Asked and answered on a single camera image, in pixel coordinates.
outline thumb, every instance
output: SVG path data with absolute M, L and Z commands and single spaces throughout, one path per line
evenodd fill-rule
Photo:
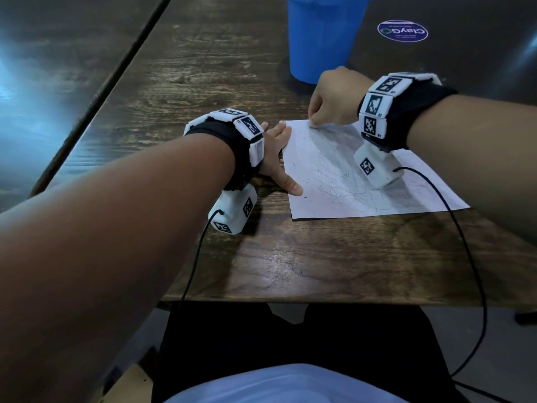
M 328 109 L 328 105 L 326 103 L 323 103 L 319 111 L 315 113 L 314 115 L 312 115 L 312 117 L 310 117 L 309 119 L 310 127 L 319 127 L 325 123 L 329 123 L 329 116 L 330 116 L 330 110 Z
M 287 175 L 284 169 L 280 166 L 278 166 L 276 174 L 272 175 L 272 179 L 291 195 L 300 196 L 304 193 L 304 188 L 302 188 L 294 179 Z

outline beige object on floor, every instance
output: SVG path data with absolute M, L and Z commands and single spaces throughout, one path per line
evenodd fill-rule
M 91 403 L 150 403 L 153 382 L 137 365 L 132 365 L 104 397 L 97 391 Z

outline fingernail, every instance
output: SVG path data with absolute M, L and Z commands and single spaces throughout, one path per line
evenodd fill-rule
M 295 184 L 293 185 L 293 187 L 291 188 L 290 192 L 294 195 L 294 196 L 300 196 L 304 193 L 304 188 L 302 188 L 299 184 Z

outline black line on table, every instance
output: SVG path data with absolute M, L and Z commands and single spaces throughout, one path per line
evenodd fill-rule
M 99 111 L 101 106 L 103 106 L 110 93 L 112 93 L 114 87 L 116 87 L 117 82 L 119 81 L 119 79 L 121 79 L 124 72 L 131 64 L 132 60 L 144 44 L 145 40 L 157 24 L 158 20 L 161 18 L 162 14 L 166 10 L 170 2 L 171 0 L 162 0 L 157 5 L 155 10 L 149 17 L 149 20 L 142 28 L 142 31 L 140 32 L 138 38 L 133 42 L 129 50 L 125 53 L 124 57 L 121 59 L 116 68 L 112 71 L 108 79 L 105 80 L 103 85 L 97 91 L 95 97 L 91 101 L 84 115 L 80 118 L 75 127 L 71 130 L 67 138 L 64 140 L 62 146 L 60 147 L 56 155 L 52 158 L 47 168 L 44 169 L 43 173 L 41 174 L 32 191 L 30 192 L 30 197 L 40 194 L 48 187 L 48 185 L 50 184 L 56 173 L 60 170 L 67 157 L 69 157 L 69 154 L 71 154 L 71 151 L 77 144 L 78 140 L 80 140 L 80 138 L 84 134 L 84 131 L 86 131 L 86 128 L 90 125 L 93 118 L 97 115 L 97 112 Z

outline forearm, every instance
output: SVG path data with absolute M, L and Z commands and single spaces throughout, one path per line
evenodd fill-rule
M 176 277 L 234 161 L 224 142 L 196 134 L 0 215 L 4 396 L 46 374 L 55 381 L 41 397 L 73 401 L 54 388 L 80 392 L 105 369 Z
M 537 107 L 450 96 L 407 145 L 483 215 L 537 244 Z

